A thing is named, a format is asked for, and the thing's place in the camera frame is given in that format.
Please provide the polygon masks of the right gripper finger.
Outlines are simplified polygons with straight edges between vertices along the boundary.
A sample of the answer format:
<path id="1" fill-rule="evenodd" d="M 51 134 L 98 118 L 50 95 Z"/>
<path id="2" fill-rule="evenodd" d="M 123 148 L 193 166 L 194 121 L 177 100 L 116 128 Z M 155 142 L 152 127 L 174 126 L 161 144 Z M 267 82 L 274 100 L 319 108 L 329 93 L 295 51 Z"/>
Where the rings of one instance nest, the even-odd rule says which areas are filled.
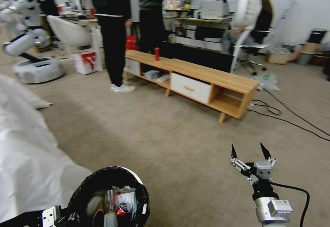
<path id="1" fill-rule="evenodd" d="M 261 169 L 262 170 L 266 170 L 266 169 L 272 170 L 276 163 L 276 158 L 272 157 L 269 150 L 262 143 L 260 143 L 260 147 L 261 147 L 263 156 L 265 158 L 265 162 L 261 166 Z"/>
<path id="2" fill-rule="evenodd" d="M 250 167 L 238 159 L 234 145 L 231 144 L 231 160 L 230 164 L 239 172 L 246 172 L 250 170 Z"/>

